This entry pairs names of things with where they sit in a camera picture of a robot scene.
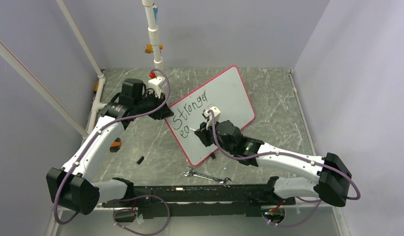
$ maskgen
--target pvc pipe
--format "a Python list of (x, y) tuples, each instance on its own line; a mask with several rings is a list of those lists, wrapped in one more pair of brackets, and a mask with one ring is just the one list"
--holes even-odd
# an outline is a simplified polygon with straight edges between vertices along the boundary
[(102, 109), (105, 104), (100, 102), (100, 98), (102, 97), (103, 85), (105, 85), (106, 79), (104, 76), (99, 79), (99, 84), (97, 85), (96, 95), (94, 96), (92, 110), (90, 112), (90, 118), (87, 126), (87, 133), (91, 133), (96, 125), (96, 116), (100, 109)]
[(90, 52), (89, 48), (87, 47), (86, 42), (84, 41), (79, 29), (76, 26), (76, 23), (74, 22), (73, 18), (70, 15), (70, 12), (67, 9), (67, 6), (65, 5), (63, 0), (56, 0), (58, 6), (60, 7), (63, 15), (65, 16), (66, 20), (68, 21), (68, 24), (70, 25), (71, 29), (74, 32), (74, 35), (76, 36), (77, 40), (79, 40), (80, 45), (83, 48), (83, 51), (86, 53), (87, 58), (89, 59), (90, 63), (93, 66), (93, 69), (96, 71), (97, 76), (100, 78), (103, 76), (102, 71), (100, 70), (99, 66), (96, 63), (96, 60), (94, 60), (94, 57), (92, 53)]
[(68, 113), (68, 111), (55, 99), (55, 97), (42, 85), (42, 83), (12, 54), (0, 41), (0, 55), (24, 78), (62, 117), (73, 126), (83, 137), (88, 134), (84, 128)]
[(68, 24), (70, 25), (71, 29), (73, 30), (74, 35), (76, 36), (81, 47), (83, 48), (83, 51), (86, 53), (87, 58), (89, 59), (90, 63), (92, 64), (93, 69), (96, 71), (97, 77), (99, 78), (96, 95), (94, 97), (93, 104), (92, 104), (92, 110), (90, 112), (89, 122), (87, 124), (87, 132), (91, 133), (94, 128), (94, 125), (96, 123), (97, 113), (105, 105), (100, 102), (100, 98), (101, 98), (102, 91), (103, 91), (103, 85), (106, 82), (106, 78), (105, 78), (105, 75), (100, 70), (99, 66), (97, 65), (96, 60), (94, 59), (86, 42), (84, 41), (79, 29), (76, 26), (76, 23), (74, 22), (73, 18), (71, 17), (70, 12), (67, 9), (67, 6), (65, 5), (64, 1), (63, 0), (56, 0), (56, 1), (57, 1), (58, 6), (60, 7), (64, 17), (66, 18)]
[(145, 14), (147, 15), (148, 34), (150, 36), (150, 43), (153, 47), (154, 65), (157, 69), (164, 70), (164, 63), (160, 52), (158, 26), (155, 24), (153, 9), (154, 0), (142, 0), (142, 4), (145, 6)]

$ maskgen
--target red whiteboard border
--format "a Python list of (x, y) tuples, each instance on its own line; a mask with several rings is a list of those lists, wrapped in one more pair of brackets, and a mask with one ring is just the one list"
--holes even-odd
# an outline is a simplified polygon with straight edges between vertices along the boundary
[[(248, 94), (248, 92), (247, 92), (247, 88), (245, 87), (244, 81), (242, 80), (242, 76), (241, 76), (240, 70), (238, 69), (238, 67), (237, 67), (236, 65), (230, 66), (230, 67), (227, 68), (226, 70), (222, 71), (221, 73), (219, 73), (219, 74), (216, 75), (215, 77), (213, 77), (213, 78), (211, 78), (210, 80), (208, 80), (207, 82), (203, 83), (203, 84), (202, 84), (201, 86), (199, 86), (197, 89), (191, 91), (191, 92), (190, 92), (189, 94), (187, 94), (186, 96), (180, 98), (179, 100), (177, 100), (176, 102), (174, 102), (173, 104), (171, 104), (169, 107), (174, 106), (176, 103), (178, 103), (178, 102), (180, 102), (181, 100), (185, 99), (186, 97), (188, 97), (188, 96), (191, 95), (192, 93), (198, 91), (200, 88), (202, 88), (203, 86), (205, 86), (207, 83), (209, 83), (210, 81), (214, 80), (214, 79), (217, 78), (219, 75), (225, 73), (226, 71), (228, 71), (228, 70), (231, 69), (232, 67), (235, 67), (235, 68), (237, 69), (237, 71), (238, 71), (238, 74), (240, 75), (240, 79), (241, 79), (242, 85), (244, 86), (244, 90), (245, 90), (245, 93), (247, 94), (249, 104), (251, 105), (252, 112), (254, 113), (254, 117), (252, 118), (252, 120), (248, 121), (248, 123), (247, 123), (246, 125), (244, 125), (244, 126), (241, 128), (241, 129), (244, 129), (249, 123), (251, 123), (251, 122), (255, 119), (255, 111), (254, 111), (254, 108), (252, 107), (251, 98), (249, 97), (249, 94)], [(169, 129), (171, 130), (171, 132), (173, 133), (174, 138), (176, 139), (177, 143), (179, 144), (180, 148), (182, 149), (183, 153), (185, 154), (185, 156), (186, 156), (188, 162), (189, 162), (192, 166), (198, 166), (198, 165), (200, 165), (200, 164), (201, 164), (203, 161), (205, 161), (213, 152), (217, 151), (218, 148), (216, 148), (213, 152), (209, 153), (209, 155), (207, 155), (205, 158), (203, 158), (199, 163), (193, 165), (193, 163), (190, 162), (190, 159), (189, 159), (187, 153), (185, 152), (185, 150), (183, 149), (182, 145), (180, 144), (179, 139), (177, 139), (177, 136), (176, 136), (176, 134), (174, 133), (173, 129), (171, 128), (170, 124), (168, 123), (167, 119), (164, 119), (164, 120), (165, 120), (165, 122), (167, 123), (168, 128), (169, 128)]]

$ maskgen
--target white wall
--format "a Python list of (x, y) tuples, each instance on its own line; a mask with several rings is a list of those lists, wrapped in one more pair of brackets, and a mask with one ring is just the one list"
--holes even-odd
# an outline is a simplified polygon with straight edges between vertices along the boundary
[[(65, 0), (105, 68), (152, 67), (140, 0)], [(156, 1), (166, 67), (293, 68), (329, 0)]]
[[(54, 1), (0, 1), (0, 40), (83, 126), (96, 74)], [(0, 236), (44, 235), (45, 176), (81, 136), (0, 57)]]
[(404, 0), (331, 0), (295, 83), (318, 153), (361, 189), (344, 208), (351, 234), (404, 235)]

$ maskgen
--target table surface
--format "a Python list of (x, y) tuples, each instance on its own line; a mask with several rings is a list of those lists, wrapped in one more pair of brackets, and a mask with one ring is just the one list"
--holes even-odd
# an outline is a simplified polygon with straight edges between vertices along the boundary
[[(171, 81), (172, 104), (199, 85), (214, 77), (225, 68), (167, 68)], [(143, 81), (149, 79), (150, 69), (111, 69), (106, 70), (107, 84), (102, 94), (102, 102), (120, 91), (126, 78)], [(272, 145), (290, 151), (312, 154), (300, 110), (294, 96), (286, 70), (282, 68), (240, 68), (241, 75), (251, 97), (255, 120), (243, 133), (261, 139)], [(188, 165), (186, 156), (180, 149), (173, 134), (164, 121), (149, 117), (138, 118), (129, 125), (122, 139), (122, 148), (116, 153), (107, 153), (93, 182), (107, 181), (113, 177), (122, 177), (134, 182), (134, 185), (189, 185), (215, 184), (197, 177), (185, 177), (182, 171)], [(141, 165), (136, 161), (145, 156)], [(195, 170), (217, 177), (229, 177), (234, 184), (266, 183), (270, 176), (291, 177), (282, 170), (244, 166), (235, 160), (223, 156), (218, 151), (217, 158), (207, 159)], [(284, 224), (299, 222), (310, 212), (302, 209), (296, 214), (295, 208), (287, 209)], [(70, 224), (60, 226), (57, 235), (131, 235), (131, 233), (113, 226), (111, 210), (95, 210), (90, 215), (78, 215)], [(62, 218), (67, 219), (72, 212), (65, 211)], [(164, 224), (165, 217), (137, 222), (124, 223), (134, 230), (151, 233)], [(339, 236), (335, 217), (331, 207), (320, 207), (317, 213), (305, 224), (294, 228), (276, 228), (266, 224), (260, 217), (244, 215), (173, 217), (161, 236), (188, 235), (328, 235)]]
[[(226, 68), (167, 68), (171, 83), (173, 104), (181, 97)], [(243, 134), (263, 140), (274, 146), (304, 154), (312, 154), (300, 110), (291, 82), (283, 68), (239, 68), (247, 87), (256, 118)], [(149, 68), (108, 69), (102, 93), (102, 102), (121, 90), (126, 78), (147, 82)], [(182, 172), (189, 166), (173, 134), (163, 120), (138, 118), (120, 136), (121, 149), (107, 153), (92, 182), (121, 177), (134, 185), (194, 185), (216, 184), (198, 177), (185, 177)], [(274, 168), (241, 165), (215, 152), (216, 159), (208, 158), (194, 169), (215, 177), (232, 179), (233, 184), (266, 183), (271, 176), (291, 177), (290, 173)], [(144, 156), (138, 165), (136, 161)]]

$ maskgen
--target gray marble floor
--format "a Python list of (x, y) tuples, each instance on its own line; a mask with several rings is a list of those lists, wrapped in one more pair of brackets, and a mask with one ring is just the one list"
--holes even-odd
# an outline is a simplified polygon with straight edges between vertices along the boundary
[[(167, 68), (172, 91), (168, 104), (191, 92), (225, 68)], [(311, 154), (305, 127), (299, 112), (290, 80), (283, 68), (239, 68), (251, 97), (255, 120), (243, 133), (290, 151)], [(126, 78), (148, 81), (150, 69), (109, 69), (102, 102), (121, 90)], [(136, 119), (120, 136), (122, 148), (107, 153), (93, 182), (122, 177), (135, 185), (190, 185), (215, 184), (197, 177), (185, 177), (188, 165), (173, 134), (164, 121), (149, 117)], [(140, 164), (136, 161), (144, 156)], [(216, 177), (229, 177), (234, 184), (266, 183), (270, 176), (290, 177), (290, 173), (273, 169), (244, 166), (223, 156), (206, 159), (196, 171)]]

